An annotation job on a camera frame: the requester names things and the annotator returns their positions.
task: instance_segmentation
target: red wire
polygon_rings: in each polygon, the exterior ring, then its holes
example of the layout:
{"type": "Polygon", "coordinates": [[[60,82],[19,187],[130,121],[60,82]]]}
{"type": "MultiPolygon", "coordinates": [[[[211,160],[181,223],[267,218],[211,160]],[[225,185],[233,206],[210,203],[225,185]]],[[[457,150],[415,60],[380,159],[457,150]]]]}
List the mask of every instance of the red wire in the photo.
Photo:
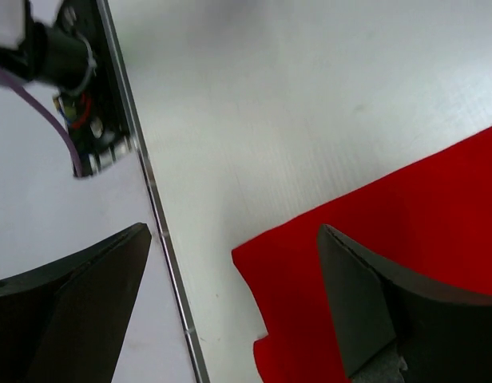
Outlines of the red wire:
{"type": "Polygon", "coordinates": [[[81,102],[85,102],[85,100],[86,100],[85,111],[83,112],[83,114],[81,115],[79,120],[73,122],[70,125],[70,127],[72,129],[79,129],[81,127],[81,125],[83,125],[86,122],[86,120],[88,119],[89,111],[91,109],[90,107],[92,106],[92,99],[90,97],[88,97],[88,99],[86,99],[85,94],[83,93],[81,96],[81,102]]]}

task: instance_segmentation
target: red towel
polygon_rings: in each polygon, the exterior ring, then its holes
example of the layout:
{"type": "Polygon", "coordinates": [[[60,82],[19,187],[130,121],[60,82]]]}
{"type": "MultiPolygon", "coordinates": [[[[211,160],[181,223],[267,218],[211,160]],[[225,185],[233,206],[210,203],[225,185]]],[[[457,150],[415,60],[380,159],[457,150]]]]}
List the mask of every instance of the red towel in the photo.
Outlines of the red towel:
{"type": "Polygon", "coordinates": [[[265,383],[342,383],[316,236],[327,223],[374,252],[492,294],[492,128],[263,233],[232,252],[268,336],[265,383]]]}

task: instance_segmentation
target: metal strip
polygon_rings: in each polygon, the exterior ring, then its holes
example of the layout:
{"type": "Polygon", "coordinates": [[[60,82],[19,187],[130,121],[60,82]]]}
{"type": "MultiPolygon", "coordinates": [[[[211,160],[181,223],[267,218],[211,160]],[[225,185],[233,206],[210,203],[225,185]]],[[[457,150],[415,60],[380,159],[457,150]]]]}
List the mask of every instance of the metal strip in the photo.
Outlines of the metal strip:
{"type": "Polygon", "coordinates": [[[163,245],[166,262],[168,264],[173,290],[177,300],[179,314],[181,316],[184,335],[189,348],[192,367],[196,376],[197,383],[210,383],[207,368],[205,366],[204,355],[201,351],[200,342],[196,334],[191,310],[189,308],[188,297],[185,293],[182,282],[181,272],[173,250],[172,240],[169,235],[168,224],[166,223],[165,213],[161,206],[161,199],[157,190],[156,180],[153,174],[152,164],[145,144],[145,138],[141,131],[140,121],[134,106],[133,95],[130,88],[129,79],[125,72],[125,63],[118,45],[117,33],[111,17],[111,10],[107,0],[97,0],[97,6],[104,26],[106,40],[109,45],[113,68],[117,75],[120,95],[127,118],[127,124],[138,143],[138,155],[145,177],[145,182],[149,191],[150,203],[152,204],[153,214],[156,219],[158,235],[163,245]]]}

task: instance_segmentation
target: red cloth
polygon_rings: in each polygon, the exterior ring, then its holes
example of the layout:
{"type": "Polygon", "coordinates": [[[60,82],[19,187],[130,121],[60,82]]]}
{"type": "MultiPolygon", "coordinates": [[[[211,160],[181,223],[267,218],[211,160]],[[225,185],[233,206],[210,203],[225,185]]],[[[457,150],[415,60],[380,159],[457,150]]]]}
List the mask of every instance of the red cloth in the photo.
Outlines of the red cloth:
{"type": "Polygon", "coordinates": [[[254,345],[265,383],[347,381],[317,254],[323,223],[419,273],[492,294],[492,128],[232,252],[268,330],[254,345]]]}

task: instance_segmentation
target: white table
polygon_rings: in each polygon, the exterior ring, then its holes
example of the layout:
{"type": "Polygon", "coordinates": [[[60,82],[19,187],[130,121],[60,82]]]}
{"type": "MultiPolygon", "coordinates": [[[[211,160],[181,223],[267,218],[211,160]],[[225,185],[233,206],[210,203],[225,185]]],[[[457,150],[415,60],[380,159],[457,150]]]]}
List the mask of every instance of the white table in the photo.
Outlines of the white table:
{"type": "Polygon", "coordinates": [[[492,125],[492,0],[109,0],[213,383],[259,381],[230,250],[492,125]]]}
{"type": "MultiPolygon", "coordinates": [[[[33,2],[52,20],[55,0],[33,2]]],[[[55,89],[31,85],[48,108],[55,89]]],[[[149,259],[113,383],[194,382],[184,331],[140,161],[131,154],[90,180],[72,177],[62,140],[0,89],[0,279],[82,250],[136,222],[153,233],[149,259]]]]}

